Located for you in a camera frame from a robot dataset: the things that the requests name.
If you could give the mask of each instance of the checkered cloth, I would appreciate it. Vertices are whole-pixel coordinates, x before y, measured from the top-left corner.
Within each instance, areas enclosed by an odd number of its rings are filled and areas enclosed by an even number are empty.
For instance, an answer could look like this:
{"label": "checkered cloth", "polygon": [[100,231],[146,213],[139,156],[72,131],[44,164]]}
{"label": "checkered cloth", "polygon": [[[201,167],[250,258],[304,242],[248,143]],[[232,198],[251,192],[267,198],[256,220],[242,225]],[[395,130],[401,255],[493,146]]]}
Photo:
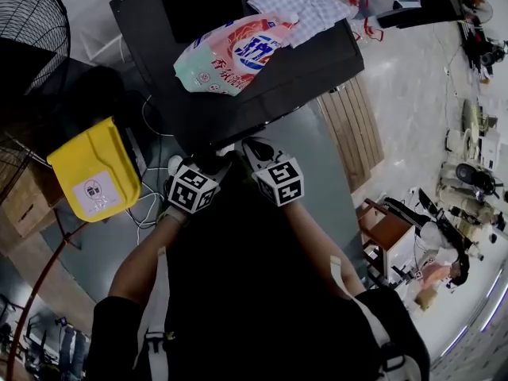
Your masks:
{"label": "checkered cloth", "polygon": [[298,14],[287,42],[295,48],[321,31],[332,28],[346,18],[350,9],[338,0],[247,0],[260,13],[289,11]]}

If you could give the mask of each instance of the yellow plastic case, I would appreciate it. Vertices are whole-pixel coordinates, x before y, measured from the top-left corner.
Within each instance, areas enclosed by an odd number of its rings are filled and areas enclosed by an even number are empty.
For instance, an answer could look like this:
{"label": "yellow plastic case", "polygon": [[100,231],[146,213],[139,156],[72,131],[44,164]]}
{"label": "yellow plastic case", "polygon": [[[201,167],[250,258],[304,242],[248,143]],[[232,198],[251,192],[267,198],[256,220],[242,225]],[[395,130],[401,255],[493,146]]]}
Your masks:
{"label": "yellow plastic case", "polygon": [[48,156],[76,216],[100,221],[134,205],[141,182],[113,118],[74,137]]}

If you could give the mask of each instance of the fan grille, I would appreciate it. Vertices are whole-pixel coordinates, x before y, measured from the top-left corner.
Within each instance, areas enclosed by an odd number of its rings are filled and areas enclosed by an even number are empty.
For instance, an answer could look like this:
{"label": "fan grille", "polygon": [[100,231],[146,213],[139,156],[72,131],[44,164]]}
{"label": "fan grille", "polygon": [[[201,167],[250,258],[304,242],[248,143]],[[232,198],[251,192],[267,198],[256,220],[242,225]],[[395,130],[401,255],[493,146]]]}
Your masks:
{"label": "fan grille", "polygon": [[69,35],[67,14],[58,0],[0,0],[0,37],[55,53],[27,93],[42,85],[68,58]]}

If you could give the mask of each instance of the forearm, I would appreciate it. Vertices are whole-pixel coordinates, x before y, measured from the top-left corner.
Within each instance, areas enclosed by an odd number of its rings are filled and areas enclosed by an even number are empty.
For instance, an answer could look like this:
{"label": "forearm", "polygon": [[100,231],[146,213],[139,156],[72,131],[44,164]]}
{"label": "forearm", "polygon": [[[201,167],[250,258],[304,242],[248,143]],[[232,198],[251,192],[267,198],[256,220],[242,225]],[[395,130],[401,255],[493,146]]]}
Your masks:
{"label": "forearm", "polygon": [[157,271],[157,253],[176,240],[182,224],[166,216],[124,260],[111,284],[109,296],[130,299],[145,306]]}
{"label": "forearm", "polygon": [[349,258],[316,223],[300,202],[292,202],[283,206],[283,212],[317,273],[331,289],[337,289],[330,269],[330,257],[336,256],[341,259],[341,276],[348,291],[353,296],[365,291]]}

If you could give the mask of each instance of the pink plastic pouch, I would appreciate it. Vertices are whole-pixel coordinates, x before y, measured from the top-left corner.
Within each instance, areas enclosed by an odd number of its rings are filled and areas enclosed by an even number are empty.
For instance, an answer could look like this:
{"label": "pink plastic pouch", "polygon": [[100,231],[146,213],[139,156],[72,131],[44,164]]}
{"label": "pink plastic pouch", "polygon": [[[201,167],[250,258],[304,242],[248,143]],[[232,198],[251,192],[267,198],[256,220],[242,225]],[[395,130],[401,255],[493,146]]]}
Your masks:
{"label": "pink plastic pouch", "polygon": [[228,23],[194,41],[176,60],[176,77],[190,92],[239,94],[281,47],[295,13],[263,13]]}

